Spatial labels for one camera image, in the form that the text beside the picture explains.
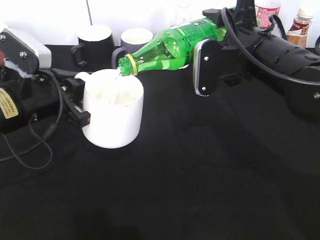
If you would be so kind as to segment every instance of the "yellow bottle cap ring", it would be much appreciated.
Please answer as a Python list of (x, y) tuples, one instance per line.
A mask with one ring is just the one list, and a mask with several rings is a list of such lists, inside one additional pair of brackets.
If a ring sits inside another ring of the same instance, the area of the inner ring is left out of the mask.
[(137, 69), (137, 65), (136, 65), (136, 62), (135, 62), (134, 58), (131, 56), (131, 54), (126, 54), (125, 56), (130, 59), (131, 65), (133, 67), (133, 75), (137, 76), (138, 75), (138, 69)]

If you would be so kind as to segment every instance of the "white wall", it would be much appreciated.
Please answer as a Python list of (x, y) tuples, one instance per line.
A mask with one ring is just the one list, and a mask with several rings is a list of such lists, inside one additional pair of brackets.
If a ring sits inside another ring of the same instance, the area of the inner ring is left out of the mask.
[[(129, 28), (150, 29), (154, 34), (169, 27), (175, 0), (88, 0), (94, 24), (112, 29), (115, 43)], [(319, 0), (282, 0), (280, 17), (286, 31), (290, 28), (301, 4), (314, 6), (313, 25), (309, 30), (308, 47), (320, 35)], [(202, 17), (202, 10), (232, 7), (236, 0), (191, 0), (192, 18)], [(0, 22), (27, 31), (43, 44), (75, 45), (78, 29), (90, 24), (86, 0), (0, 0)]]

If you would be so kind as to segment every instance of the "brown bottle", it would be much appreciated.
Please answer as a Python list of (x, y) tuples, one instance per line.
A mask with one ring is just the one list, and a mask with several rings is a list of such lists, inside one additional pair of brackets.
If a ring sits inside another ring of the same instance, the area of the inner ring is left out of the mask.
[(297, 17), (293, 20), (292, 27), (286, 34), (288, 41), (301, 48), (306, 48), (308, 30), (312, 23), (312, 18), (313, 10), (309, 6), (302, 6)]

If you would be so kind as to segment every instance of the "green plastic bottle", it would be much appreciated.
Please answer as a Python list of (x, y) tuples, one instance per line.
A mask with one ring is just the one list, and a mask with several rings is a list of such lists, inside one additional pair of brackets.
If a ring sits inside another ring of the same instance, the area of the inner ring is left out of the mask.
[(168, 28), (135, 53), (119, 59), (122, 76), (137, 75), (146, 70), (178, 70), (190, 63), (195, 45), (204, 39), (221, 42), (226, 28), (217, 28), (208, 18), (188, 25)]

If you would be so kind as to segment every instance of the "gray mug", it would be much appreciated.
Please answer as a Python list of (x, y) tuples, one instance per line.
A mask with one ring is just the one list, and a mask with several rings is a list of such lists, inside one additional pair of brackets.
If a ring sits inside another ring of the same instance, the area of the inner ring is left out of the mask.
[(111, 67), (116, 69), (118, 60), (125, 54), (135, 53), (153, 39), (154, 35), (145, 28), (131, 28), (121, 34), (120, 47), (113, 51)]

